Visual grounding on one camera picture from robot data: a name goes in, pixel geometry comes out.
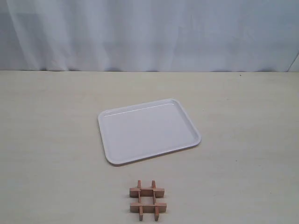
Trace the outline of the notched wooden block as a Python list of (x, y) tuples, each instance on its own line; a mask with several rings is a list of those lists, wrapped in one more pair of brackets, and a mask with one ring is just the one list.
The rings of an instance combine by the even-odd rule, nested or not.
[[(156, 204), (156, 202), (157, 202), (156, 192), (155, 192), (156, 182), (154, 180), (152, 180), (152, 182), (151, 182), (151, 187), (153, 188), (153, 203)], [(155, 221), (158, 221), (158, 219), (159, 219), (159, 208), (157, 206), (155, 206), (155, 208), (154, 208), (154, 218), (155, 218)]]
[[(137, 182), (137, 188), (139, 189), (138, 191), (138, 203), (141, 204), (141, 180), (138, 180)], [(139, 206), (138, 207), (138, 213), (139, 213), (139, 221), (143, 220), (143, 207)]]
[(156, 208), (159, 213), (165, 213), (167, 209), (167, 203), (155, 203), (155, 204), (143, 204), (143, 203), (131, 203), (130, 212), (138, 213), (140, 207), (142, 207), (143, 213), (155, 213)]
[(163, 188), (130, 188), (129, 196), (131, 198), (153, 197), (163, 198), (165, 190)]

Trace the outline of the white curtain backdrop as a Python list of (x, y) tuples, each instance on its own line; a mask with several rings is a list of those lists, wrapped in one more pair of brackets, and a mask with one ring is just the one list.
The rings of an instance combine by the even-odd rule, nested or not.
[(296, 0), (3, 0), (3, 70), (298, 71)]

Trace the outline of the white plastic tray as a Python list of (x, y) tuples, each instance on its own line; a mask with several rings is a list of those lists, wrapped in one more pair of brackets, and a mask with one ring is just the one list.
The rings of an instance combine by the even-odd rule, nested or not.
[(98, 124), (106, 160), (115, 166), (195, 147), (201, 134), (176, 99), (102, 111)]

